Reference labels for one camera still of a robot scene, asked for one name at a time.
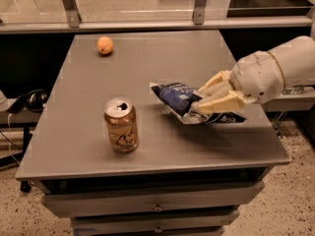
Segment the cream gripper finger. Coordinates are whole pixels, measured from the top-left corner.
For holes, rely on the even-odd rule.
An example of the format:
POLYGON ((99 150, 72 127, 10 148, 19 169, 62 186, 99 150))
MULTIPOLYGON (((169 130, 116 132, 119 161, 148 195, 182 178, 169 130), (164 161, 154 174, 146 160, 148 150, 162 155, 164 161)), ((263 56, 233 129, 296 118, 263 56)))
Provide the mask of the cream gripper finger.
POLYGON ((191 110, 200 114, 224 113, 239 110, 245 105, 245 98, 236 91, 230 91, 218 99, 205 98, 193 102, 191 110))
POLYGON ((212 76, 203 86, 198 89, 198 92, 217 92, 220 89, 231 88, 229 70, 220 71, 212 76))

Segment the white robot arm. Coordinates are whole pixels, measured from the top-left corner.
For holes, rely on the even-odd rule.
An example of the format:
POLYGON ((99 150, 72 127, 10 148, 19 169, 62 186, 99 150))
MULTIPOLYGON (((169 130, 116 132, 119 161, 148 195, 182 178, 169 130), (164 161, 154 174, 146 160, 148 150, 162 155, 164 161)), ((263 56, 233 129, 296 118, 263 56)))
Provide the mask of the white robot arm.
POLYGON ((315 39, 299 36, 268 51, 239 59, 231 70, 212 76, 191 109, 200 114, 233 112, 247 104, 264 104, 285 89, 315 83, 315 39))

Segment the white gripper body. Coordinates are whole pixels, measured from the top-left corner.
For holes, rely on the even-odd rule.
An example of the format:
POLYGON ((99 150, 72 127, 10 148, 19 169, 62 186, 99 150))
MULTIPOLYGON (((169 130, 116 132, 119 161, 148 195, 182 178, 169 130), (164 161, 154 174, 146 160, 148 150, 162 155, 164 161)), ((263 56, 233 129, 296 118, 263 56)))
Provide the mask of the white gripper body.
POLYGON ((253 102, 264 104, 284 90, 284 76, 275 57, 257 51, 241 58, 232 68, 230 81, 253 102))

